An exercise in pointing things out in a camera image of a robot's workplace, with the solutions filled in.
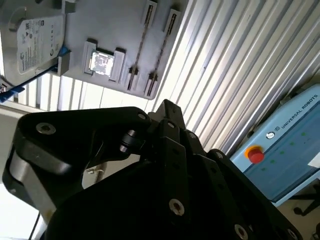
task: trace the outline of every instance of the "screw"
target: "screw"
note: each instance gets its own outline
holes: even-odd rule
[[[218,156],[218,158],[224,159],[224,156],[220,152],[216,151],[215,153]]]
[[[56,128],[52,124],[46,122],[39,123],[35,128],[39,133],[44,135],[52,135],[56,132]]]
[[[197,138],[197,136],[196,136],[193,132],[190,132],[189,135],[190,135],[190,137],[191,137],[192,139],[196,139],[196,138]]]
[[[171,122],[168,122],[168,125],[173,129],[175,128],[175,125],[173,125]]]
[[[128,152],[128,148],[123,145],[120,145],[120,151],[123,153],[126,153],[126,152]]]
[[[290,236],[294,239],[294,240],[298,240],[297,235],[294,233],[294,231],[292,231],[290,228],[288,228],[288,233],[290,234]]]
[[[143,120],[146,120],[146,116],[143,115],[142,113],[139,113],[138,116],[139,116],[139,118],[141,118],[141,119],[143,119]]]
[[[248,240],[248,233],[247,231],[239,224],[234,225],[235,233],[241,238],[242,240]]]
[[[171,199],[169,201],[170,210],[177,216],[185,214],[185,207],[178,199]]]

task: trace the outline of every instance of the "control box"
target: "control box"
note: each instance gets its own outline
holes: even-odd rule
[[[231,157],[276,206],[320,176],[320,84],[278,108]]]

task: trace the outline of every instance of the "metal slot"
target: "metal slot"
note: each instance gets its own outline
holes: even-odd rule
[[[114,51],[114,63],[113,63],[113,68],[111,71],[109,81],[115,82],[117,84],[119,83],[122,68],[125,62],[125,57],[126,57],[126,54],[124,52],[119,50]]]
[[[145,21],[144,21],[144,30],[143,30],[143,33],[142,33],[141,42],[140,42],[140,45],[139,45],[138,53],[136,55],[135,63],[132,66],[132,71],[131,71],[132,73],[136,73],[137,72],[136,70],[138,69],[139,58],[140,58],[140,55],[141,55],[141,52],[142,52],[142,48],[144,46],[146,34],[147,34],[147,31],[148,31],[148,28],[149,28],[149,25],[150,25],[150,22],[151,22],[151,17],[152,17],[152,15],[154,16],[155,10],[156,10],[155,6],[157,6],[157,4],[154,5],[154,2],[152,2],[152,1],[148,1],[148,2],[151,2],[152,4],[148,4],[147,5],[147,13],[146,13]],[[129,91],[131,90],[131,88],[133,86],[134,76],[135,76],[134,74],[131,74],[131,76],[130,76],[129,84],[128,84],[128,88],[127,88]]]
[[[135,69],[135,72],[133,74],[133,68],[130,68],[129,69],[129,73],[128,73],[128,76],[127,76],[127,79],[126,79],[126,83],[128,83],[128,87],[127,89],[130,91],[132,90],[135,90],[136,87],[137,87],[137,83],[138,83],[138,75],[139,75],[139,70],[136,68]]]
[[[152,11],[151,11],[150,18],[148,20],[148,15],[149,15],[150,8],[152,8]],[[150,28],[152,23],[153,23],[153,21],[154,21],[156,8],[157,8],[157,3],[156,2],[150,1],[150,0],[146,1],[146,5],[145,5],[144,11],[143,11],[141,23],[144,24],[144,25],[147,23],[147,26],[146,26],[147,28]]]
[[[146,97],[152,96],[155,90],[157,89],[157,86],[158,86],[158,76],[157,75],[154,76],[153,74],[150,74],[146,84],[145,91],[144,91],[145,96]]]
[[[165,28],[164,28],[164,32],[168,33],[169,35],[171,35],[172,31],[174,29],[176,29],[177,26],[177,20],[180,17],[181,12],[171,9],[170,10],[170,14],[168,17],[168,21],[166,22]]]
[[[170,10],[169,18],[168,18],[168,21],[167,21],[167,24],[165,27],[165,33],[166,33],[165,38],[163,40],[159,56],[157,58],[157,61],[156,61],[155,67],[154,67],[154,72],[149,75],[149,80],[147,82],[147,85],[146,85],[146,88],[144,91],[144,94],[147,97],[150,97],[152,95],[152,93],[155,91],[155,89],[158,85],[158,69],[160,66],[160,62],[161,62],[162,56],[164,54],[164,50],[166,48],[168,39],[169,39],[173,29],[177,25],[177,18],[179,15],[180,15],[179,11],[176,11],[173,9]]]

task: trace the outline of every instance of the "rectangular metal component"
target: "rectangular metal component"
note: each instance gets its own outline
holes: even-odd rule
[[[62,12],[64,14],[71,14],[76,11],[76,3],[62,0]]]
[[[141,20],[141,23],[143,25],[146,24],[148,13],[151,11],[151,16],[150,16],[148,28],[150,28],[152,26],[152,23],[154,21],[155,14],[156,14],[156,9],[157,9],[157,3],[156,2],[150,1],[150,0],[146,1],[144,12],[143,12],[143,15],[142,15],[142,20]]]
[[[144,95],[146,97],[153,96],[156,92],[157,86],[158,86],[157,80],[149,79],[145,88]]]
[[[100,51],[93,51],[89,69],[96,74],[109,77],[114,66],[114,58],[112,55]]]
[[[165,29],[164,29],[164,32],[167,34],[168,31],[168,35],[171,35],[172,31],[175,30],[175,28],[177,27],[178,25],[178,21],[179,21],[179,18],[180,18],[180,14],[181,12],[177,11],[177,10],[174,10],[174,9],[171,9],[170,10],[170,14],[169,14],[169,17],[168,17],[168,20],[166,22],[166,25],[165,25]]]
[[[122,51],[114,51],[114,63],[109,80],[117,84],[120,82],[121,72],[125,62],[126,54]]]
[[[95,51],[97,48],[97,45],[95,43],[92,43],[90,41],[86,41],[84,43],[84,48],[83,48],[83,71],[86,74],[92,75],[94,72],[90,70],[90,60],[93,51]]]
[[[132,80],[131,86],[129,86],[129,81],[130,81],[132,73],[129,72],[128,75],[127,75],[127,78],[126,78],[126,81],[125,81],[125,85],[126,85],[126,88],[128,89],[128,91],[135,91],[137,89],[139,71],[136,69],[135,73],[136,74],[133,76],[133,80]]]
[[[63,56],[58,56],[58,76],[62,76],[69,70],[70,54],[71,52],[67,52]]]

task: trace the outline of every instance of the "cable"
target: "cable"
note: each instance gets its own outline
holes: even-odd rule
[[[33,225],[33,229],[32,229],[32,231],[31,231],[31,233],[30,233],[30,236],[29,236],[29,239],[28,239],[28,240],[32,240],[32,237],[33,237],[33,235],[34,235],[34,233],[35,233],[36,227],[37,227],[38,222],[39,222],[39,218],[40,218],[40,212],[38,213],[38,216],[36,217],[35,223],[34,223],[34,225]]]

